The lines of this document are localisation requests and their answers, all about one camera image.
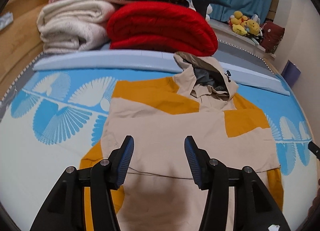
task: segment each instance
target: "purple object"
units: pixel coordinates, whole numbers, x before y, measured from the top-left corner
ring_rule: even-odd
[[[287,84],[292,88],[295,82],[298,80],[301,71],[297,68],[297,66],[288,60],[287,64],[285,65],[281,76],[285,79]]]

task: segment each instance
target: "maroon bag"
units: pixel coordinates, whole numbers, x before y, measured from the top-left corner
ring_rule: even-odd
[[[284,35],[284,28],[274,24],[272,21],[267,21],[260,27],[263,34],[260,45],[265,48],[266,53],[274,54]]]

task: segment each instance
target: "bed sheet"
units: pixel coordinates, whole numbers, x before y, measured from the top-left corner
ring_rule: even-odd
[[[36,72],[7,107],[0,124],[0,200],[22,231],[63,172],[100,139],[118,80],[171,73],[129,69]],[[311,134],[293,95],[245,85],[239,94],[260,107],[272,128],[284,186],[284,215],[292,230],[306,217],[317,190]]]

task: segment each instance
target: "red quilt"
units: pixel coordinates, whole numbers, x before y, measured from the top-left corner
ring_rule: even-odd
[[[107,23],[111,49],[185,51],[210,56],[217,37],[197,12],[166,2],[135,2],[115,12]]]

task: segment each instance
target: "ribbed rubber pad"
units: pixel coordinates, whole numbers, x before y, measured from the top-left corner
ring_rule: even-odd
[[[117,173],[118,173],[118,176],[117,176],[118,179],[116,181],[117,188],[119,188],[124,183],[125,176],[127,175],[129,164],[132,158],[133,150],[134,150],[134,141],[133,141],[133,138],[131,137],[127,147],[125,148],[125,151],[123,153],[123,156],[121,158],[121,161],[117,169]]]
[[[195,184],[197,184],[198,187],[200,188],[202,185],[201,168],[200,168],[199,162],[196,158],[196,154],[194,153],[194,151],[191,147],[191,144],[187,138],[184,141],[184,151],[185,151],[187,159],[188,159],[188,163],[189,163],[189,167],[191,170],[193,180],[194,180]]]

